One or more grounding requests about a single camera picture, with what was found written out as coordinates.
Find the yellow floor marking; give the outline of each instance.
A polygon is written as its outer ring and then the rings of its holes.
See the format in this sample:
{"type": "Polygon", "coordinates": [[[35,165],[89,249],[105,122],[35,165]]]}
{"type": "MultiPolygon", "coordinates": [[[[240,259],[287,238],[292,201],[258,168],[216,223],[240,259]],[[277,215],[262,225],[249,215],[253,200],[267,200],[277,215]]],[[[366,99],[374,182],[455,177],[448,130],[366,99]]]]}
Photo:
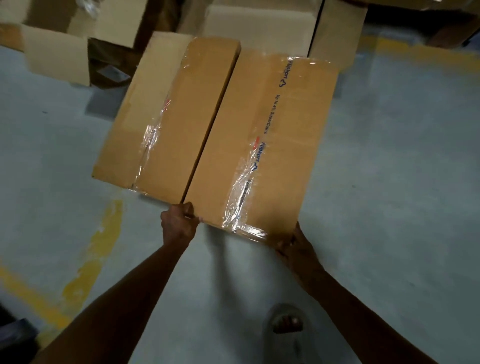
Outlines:
{"type": "Polygon", "coordinates": [[[0,281],[5,290],[26,303],[32,311],[55,329],[62,330],[72,319],[52,305],[41,294],[28,287],[20,278],[0,264],[0,281]]]}
{"type": "Polygon", "coordinates": [[[65,311],[69,314],[77,315],[82,309],[105,259],[120,236],[122,214],[122,200],[112,201],[105,211],[100,228],[90,239],[87,260],[78,269],[77,276],[65,286],[62,298],[65,311]]]}
{"type": "Polygon", "coordinates": [[[480,57],[473,52],[452,51],[421,44],[410,45],[402,41],[376,36],[361,36],[358,50],[407,58],[418,63],[455,68],[468,73],[480,73],[480,57]]]}

